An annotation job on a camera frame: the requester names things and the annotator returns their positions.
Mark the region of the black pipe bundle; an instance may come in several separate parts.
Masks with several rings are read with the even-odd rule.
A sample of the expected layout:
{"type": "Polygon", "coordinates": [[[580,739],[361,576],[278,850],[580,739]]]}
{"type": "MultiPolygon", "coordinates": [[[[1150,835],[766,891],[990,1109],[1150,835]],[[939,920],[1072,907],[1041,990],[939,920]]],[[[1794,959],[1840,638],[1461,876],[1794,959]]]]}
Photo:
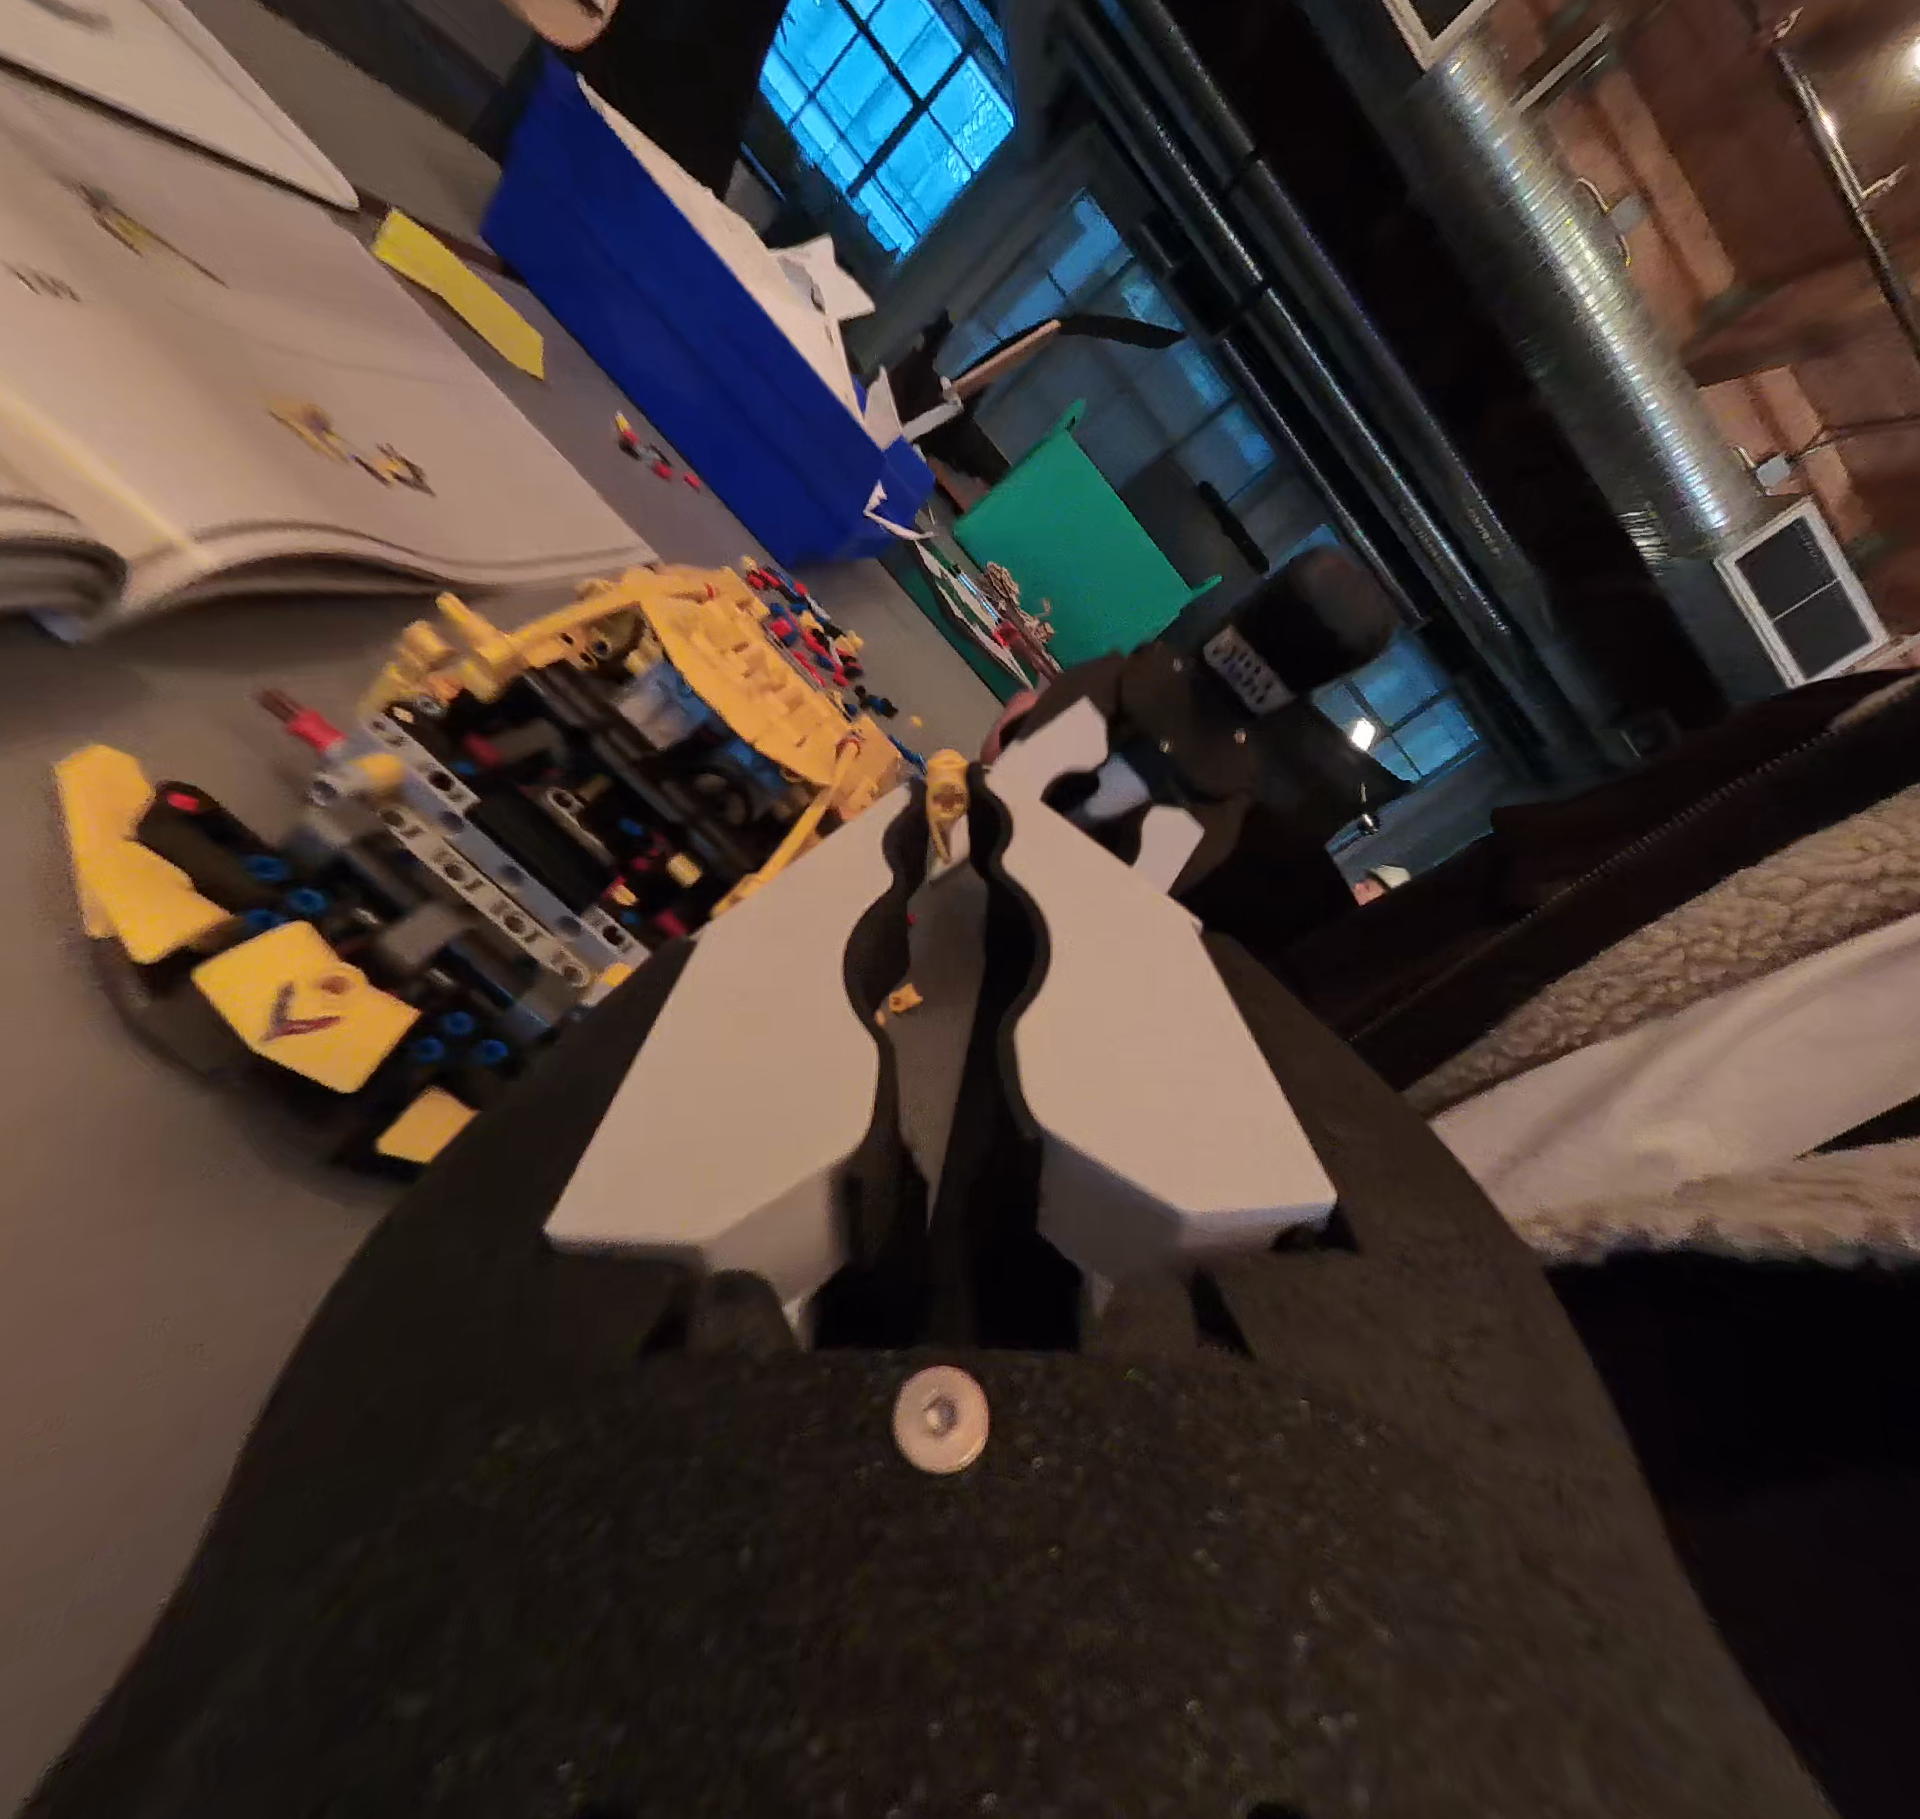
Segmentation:
{"type": "Polygon", "coordinates": [[[1254,412],[1340,532],[1420,615],[1475,720],[1535,776],[1595,775],[1603,701],[1538,560],[1486,495],[1379,317],[1384,274],[1437,302],[1439,352],[1495,348],[1488,320],[1402,171],[1286,0],[1254,12],[1254,69],[1220,85],[1166,0],[1062,0],[1066,69],[1186,238],[1178,287],[1254,412]]]}

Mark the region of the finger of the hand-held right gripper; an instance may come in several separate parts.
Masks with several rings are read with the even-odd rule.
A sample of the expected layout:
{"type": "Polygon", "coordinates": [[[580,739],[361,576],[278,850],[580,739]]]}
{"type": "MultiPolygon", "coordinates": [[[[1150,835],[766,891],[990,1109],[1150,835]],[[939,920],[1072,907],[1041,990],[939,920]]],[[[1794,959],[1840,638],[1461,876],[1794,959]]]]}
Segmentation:
{"type": "Polygon", "coordinates": [[[1117,850],[1124,827],[1137,835],[1132,872],[1171,898],[1205,827],[1182,803],[1156,797],[1137,769],[1094,769],[1092,790],[1080,801],[1080,830],[1117,850]]]}
{"type": "Polygon", "coordinates": [[[990,765],[984,786],[1000,803],[1109,805],[1120,783],[1109,775],[1109,718],[1088,697],[1075,698],[1041,724],[1024,715],[1024,733],[1011,739],[990,765]]]}

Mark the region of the green board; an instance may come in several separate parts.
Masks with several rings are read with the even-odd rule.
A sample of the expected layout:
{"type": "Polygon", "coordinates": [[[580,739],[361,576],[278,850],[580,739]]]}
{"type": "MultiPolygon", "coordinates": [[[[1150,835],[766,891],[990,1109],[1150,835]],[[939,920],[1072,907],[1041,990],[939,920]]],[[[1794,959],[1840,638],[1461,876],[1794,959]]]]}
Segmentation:
{"type": "Polygon", "coordinates": [[[994,562],[1017,585],[1023,613],[1051,626],[1058,667],[1156,638],[1220,585],[1188,581],[1090,462],[1075,398],[1011,471],[954,527],[909,532],[882,568],[994,698],[1024,686],[1028,662],[999,633],[1006,617],[986,594],[994,562]]]}

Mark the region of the blue plastic bin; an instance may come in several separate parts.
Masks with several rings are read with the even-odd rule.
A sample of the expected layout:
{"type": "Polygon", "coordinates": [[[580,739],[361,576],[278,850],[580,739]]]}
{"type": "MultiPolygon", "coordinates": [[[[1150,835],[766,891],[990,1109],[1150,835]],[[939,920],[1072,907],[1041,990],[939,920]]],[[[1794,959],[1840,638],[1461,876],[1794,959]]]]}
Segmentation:
{"type": "Polygon", "coordinates": [[[553,54],[483,238],[781,562],[871,559],[931,501],[921,452],[875,440],[839,322],[553,54]]]}

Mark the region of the building instruction booklet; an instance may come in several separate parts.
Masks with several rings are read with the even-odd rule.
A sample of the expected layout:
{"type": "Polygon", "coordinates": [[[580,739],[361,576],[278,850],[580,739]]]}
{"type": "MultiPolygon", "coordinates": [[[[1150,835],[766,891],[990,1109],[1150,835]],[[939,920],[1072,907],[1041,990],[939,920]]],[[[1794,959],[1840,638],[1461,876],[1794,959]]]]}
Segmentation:
{"type": "Polygon", "coordinates": [[[489,594],[657,553],[326,208],[4,77],[1,613],[489,594]]]}

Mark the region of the large glass partition window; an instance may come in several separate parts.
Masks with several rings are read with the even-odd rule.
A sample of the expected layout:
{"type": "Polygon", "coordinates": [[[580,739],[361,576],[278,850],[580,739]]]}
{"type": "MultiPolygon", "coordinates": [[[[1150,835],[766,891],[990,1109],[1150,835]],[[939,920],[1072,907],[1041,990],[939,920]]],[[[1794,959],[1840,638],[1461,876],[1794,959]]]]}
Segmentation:
{"type": "Polygon", "coordinates": [[[976,422],[1011,470],[1075,398],[1084,402],[1077,439],[1090,462],[1188,581],[1220,576],[1156,638],[1195,641],[1314,542],[1363,562],[1398,608],[1400,630],[1316,705],[1338,727],[1379,733],[1379,762],[1410,790],[1379,810],[1375,830],[1350,827],[1334,848],[1355,864],[1437,867],[1486,833],[1508,783],[1499,745],[1428,638],[1410,578],[1379,562],[1367,530],[1310,478],[1233,354],[1191,330],[1197,317],[1182,307],[1174,274],[1147,255],[1150,243],[1077,185],[954,317],[940,364],[960,375],[1023,329],[1070,312],[1174,330],[1167,346],[1058,333],[990,380],[976,422]]]}

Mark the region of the blue-lit paned window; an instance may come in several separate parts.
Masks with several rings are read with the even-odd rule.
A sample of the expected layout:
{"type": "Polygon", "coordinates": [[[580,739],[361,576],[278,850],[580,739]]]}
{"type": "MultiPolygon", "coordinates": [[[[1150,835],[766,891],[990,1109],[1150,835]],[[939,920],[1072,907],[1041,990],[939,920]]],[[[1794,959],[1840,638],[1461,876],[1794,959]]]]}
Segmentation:
{"type": "Polygon", "coordinates": [[[787,0],[758,102],[887,264],[922,247],[1017,127],[986,0],[787,0]]]}

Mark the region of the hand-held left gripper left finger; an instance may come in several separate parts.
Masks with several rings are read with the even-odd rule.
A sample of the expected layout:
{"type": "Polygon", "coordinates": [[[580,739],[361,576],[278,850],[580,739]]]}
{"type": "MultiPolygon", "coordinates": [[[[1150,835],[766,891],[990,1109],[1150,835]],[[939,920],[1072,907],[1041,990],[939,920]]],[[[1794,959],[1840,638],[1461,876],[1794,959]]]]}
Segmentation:
{"type": "Polygon", "coordinates": [[[787,1322],[892,1219],[904,907],[925,868],[908,783],[715,917],[544,1219],[562,1255],[758,1279],[787,1322]]]}

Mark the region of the small red black brick cluster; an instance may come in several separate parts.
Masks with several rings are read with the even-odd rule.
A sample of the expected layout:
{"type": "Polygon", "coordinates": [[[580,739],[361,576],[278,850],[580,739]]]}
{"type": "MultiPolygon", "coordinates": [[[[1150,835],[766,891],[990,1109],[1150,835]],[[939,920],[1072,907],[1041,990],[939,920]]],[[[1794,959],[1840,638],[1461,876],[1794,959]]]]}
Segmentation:
{"type": "Polygon", "coordinates": [[[674,487],[689,487],[690,492],[706,491],[694,470],[669,455],[668,449],[663,449],[655,439],[647,439],[637,420],[630,420],[627,414],[612,414],[612,439],[616,449],[626,459],[642,465],[652,478],[674,487]]]}

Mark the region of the grey desk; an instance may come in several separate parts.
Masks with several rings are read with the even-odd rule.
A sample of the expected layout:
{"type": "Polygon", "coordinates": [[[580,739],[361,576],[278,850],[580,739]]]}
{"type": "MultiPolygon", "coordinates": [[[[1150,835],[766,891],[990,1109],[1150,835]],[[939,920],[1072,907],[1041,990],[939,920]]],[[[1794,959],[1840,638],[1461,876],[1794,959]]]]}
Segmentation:
{"type": "MultiPolygon", "coordinates": [[[[252,0],[181,0],[361,196],[474,243],[498,166],[252,0]]],[[[664,559],[758,553],[706,492],[612,449],[617,398],[565,341],[532,384],[470,360],[664,559]]],[[[914,749],[977,745],[999,701],[875,560],[806,574],[867,647],[914,749]]],[[[76,920],[52,762],[91,741],[287,818],[297,745],[256,706],[333,720],[429,596],[219,600],[84,647],[4,624],[1,1800],[59,1759],[193,1558],[309,1311],[395,1197],[270,1104],[158,1061],[106,1004],[76,920]]]]}

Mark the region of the yellow brick car model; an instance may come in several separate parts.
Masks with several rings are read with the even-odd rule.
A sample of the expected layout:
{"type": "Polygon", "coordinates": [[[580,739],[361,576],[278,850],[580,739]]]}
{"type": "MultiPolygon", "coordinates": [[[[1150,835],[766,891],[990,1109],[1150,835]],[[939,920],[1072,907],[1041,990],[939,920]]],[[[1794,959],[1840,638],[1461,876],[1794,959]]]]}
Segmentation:
{"type": "Polygon", "coordinates": [[[738,568],[652,562],[504,628],[444,594],[270,838],[91,744],[54,795],[95,976],[204,1081],[292,1096],[355,1168],[427,1167],[663,945],[912,771],[760,630],[738,568]]]}

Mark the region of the yellow sticky note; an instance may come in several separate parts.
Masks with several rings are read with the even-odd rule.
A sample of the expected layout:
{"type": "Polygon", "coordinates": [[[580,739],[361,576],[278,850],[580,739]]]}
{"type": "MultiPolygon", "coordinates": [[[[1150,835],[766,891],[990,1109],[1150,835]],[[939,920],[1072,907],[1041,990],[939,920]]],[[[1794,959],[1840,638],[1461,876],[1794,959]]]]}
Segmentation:
{"type": "Polygon", "coordinates": [[[544,380],[541,333],[501,298],[467,258],[399,208],[389,208],[372,235],[372,258],[410,287],[438,300],[519,372],[544,380]]]}

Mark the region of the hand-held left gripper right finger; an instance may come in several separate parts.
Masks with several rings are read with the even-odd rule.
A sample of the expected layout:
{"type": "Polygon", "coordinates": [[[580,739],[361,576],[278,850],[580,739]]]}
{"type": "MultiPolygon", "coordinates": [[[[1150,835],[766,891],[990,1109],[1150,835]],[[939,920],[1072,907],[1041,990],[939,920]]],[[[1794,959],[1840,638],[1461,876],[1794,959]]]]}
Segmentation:
{"type": "Polygon", "coordinates": [[[1320,1228],[1333,1181],[1186,907],[977,776],[981,981],[931,1224],[931,1330],[1077,1347],[1120,1283],[1320,1228]]]}

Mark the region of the person's legs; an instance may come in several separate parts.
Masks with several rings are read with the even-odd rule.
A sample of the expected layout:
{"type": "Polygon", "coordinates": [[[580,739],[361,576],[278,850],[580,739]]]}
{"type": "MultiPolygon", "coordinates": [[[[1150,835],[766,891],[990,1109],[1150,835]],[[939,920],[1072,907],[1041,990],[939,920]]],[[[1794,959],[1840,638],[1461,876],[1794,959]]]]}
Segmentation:
{"type": "Polygon", "coordinates": [[[1727,1646],[1835,1813],[1916,1813],[1916,1272],[1696,1253],[1550,1283],[1727,1646]]]}

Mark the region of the white printed paper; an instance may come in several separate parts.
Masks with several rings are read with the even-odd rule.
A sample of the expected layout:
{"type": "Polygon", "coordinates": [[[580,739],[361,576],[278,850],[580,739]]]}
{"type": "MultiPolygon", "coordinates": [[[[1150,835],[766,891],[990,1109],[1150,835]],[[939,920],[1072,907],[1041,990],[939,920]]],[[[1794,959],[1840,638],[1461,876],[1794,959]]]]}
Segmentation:
{"type": "Polygon", "coordinates": [[[785,562],[865,559],[914,532],[931,470],[890,375],[852,375],[845,329],[871,300],[831,240],[768,247],[600,94],[579,85],[579,102],[608,176],[586,215],[682,358],[673,439],[785,562]]]}

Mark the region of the small coloured brick model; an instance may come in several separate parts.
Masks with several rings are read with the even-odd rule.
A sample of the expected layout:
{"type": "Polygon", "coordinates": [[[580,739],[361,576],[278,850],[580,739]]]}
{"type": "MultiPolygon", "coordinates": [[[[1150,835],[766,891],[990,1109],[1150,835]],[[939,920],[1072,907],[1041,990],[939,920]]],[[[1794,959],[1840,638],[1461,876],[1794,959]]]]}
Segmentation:
{"type": "Polygon", "coordinates": [[[1062,664],[1051,651],[1051,604],[1041,600],[1037,609],[1028,609],[1020,585],[999,560],[989,560],[981,568],[981,586],[994,613],[994,638],[1006,649],[1020,675],[1032,686],[1057,677],[1062,664]]]}

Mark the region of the silver air duct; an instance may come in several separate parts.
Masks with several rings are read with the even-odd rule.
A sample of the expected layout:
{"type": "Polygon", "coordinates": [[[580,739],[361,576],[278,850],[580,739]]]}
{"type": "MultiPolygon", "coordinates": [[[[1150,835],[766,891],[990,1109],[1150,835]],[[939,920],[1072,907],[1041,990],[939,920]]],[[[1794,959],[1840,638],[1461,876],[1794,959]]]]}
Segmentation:
{"type": "Polygon", "coordinates": [[[1400,110],[1428,215],[1623,535],[1675,600],[1727,604],[1715,560],[1762,521],[1760,491],[1497,47],[1461,34],[1400,110]]]}

